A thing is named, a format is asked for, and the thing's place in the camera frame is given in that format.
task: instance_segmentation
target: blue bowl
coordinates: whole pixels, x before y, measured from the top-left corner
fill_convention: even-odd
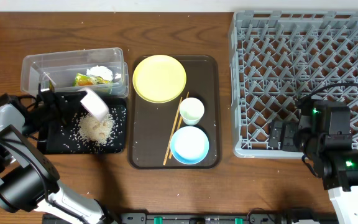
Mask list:
[[[177,161],[192,165],[201,162],[206,157],[209,141],[202,130],[187,126],[175,132],[170,147]]]

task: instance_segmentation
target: white cup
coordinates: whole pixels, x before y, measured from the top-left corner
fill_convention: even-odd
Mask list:
[[[180,116],[187,125],[196,125],[204,115],[204,105],[196,98],[187,98],[180,103]]]

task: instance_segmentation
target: chopsticks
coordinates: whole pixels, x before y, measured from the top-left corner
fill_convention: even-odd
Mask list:
[[[163,166],[165,166],[165,164],[167,163],[168,153],[169,153],[169,149],[170,149],[170,145],[171,145],[171,139],[172,139],[173,133],[175,132],[175,125],[176,125],[177,120],[178,120],[178,114],[179,114],[179,107],[180,107],[181,99],[182,99],[182,97],[180,98],[178,109],[177,109],[177,115],[175,116],[175,120],[173,122],[171,136],[169,137],[167,152],[165,153],[164,162],[162,163]]]
[[[179,118],[179,123],[178,123],[178,127],[177,127],[177,131],[179,130],[179,128],[180,128],[180,125],[181,125],[181,121],[182,121],[182,118],[181,118],[181,116],[180,116],[180,118]],[[171,159],[172,158],[172,151],[170,150],[170,152],[169,152],[169,159]]]

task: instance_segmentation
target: white wall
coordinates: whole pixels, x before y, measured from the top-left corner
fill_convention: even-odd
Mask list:
[[[358,9],[358,0],[0,0],[0,11],[230,12]]]

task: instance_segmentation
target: tray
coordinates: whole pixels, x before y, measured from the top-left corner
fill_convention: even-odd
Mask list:
[[[121,98],[103,98],[104,102],[112,114],[113,120],[117,126],[114,133],[108,139],[105,146],[97,146],[93,141],[82,144],[76,140],[73,133],[78,130],[76,119],[88,114],[81,106],[77,115],[71,119],[67,127],[63,128],[57,121],[52,121],[48,126],[39,133],[40,139],[47,139],[47,142],[38,142],[37,148],[44,154],[107,154],[121,152],[125,147],[126,136],[126,119],[127,109],[126,102]]]
[[[134,68],[148,56],[138,58]],[[128,160],[138,169],[207,169],[218,164],[221,159],[219,127],[219,88],[218,66],[215,59],[204,55],[172,56],[185,68],[186,87],[181,95],[168,103],[150,103],[136,92],[132,95],[132,130],[129,141]],[[173,121],[180,97],[200,99],[205,106],[205,114],[197,124],[209,139],[209,151],[205,159],[195,165],[179,163],[173,156],[163,166],[165,152],[172,130]]]
[[[297,159],[268,147],[268,123],[298,121],[295,100],[323,86],[358,83],[358,12],[241,11],[229,31],[231,122],[237,157]],[[358,88],[318,94],[351,109],[358,149]]]

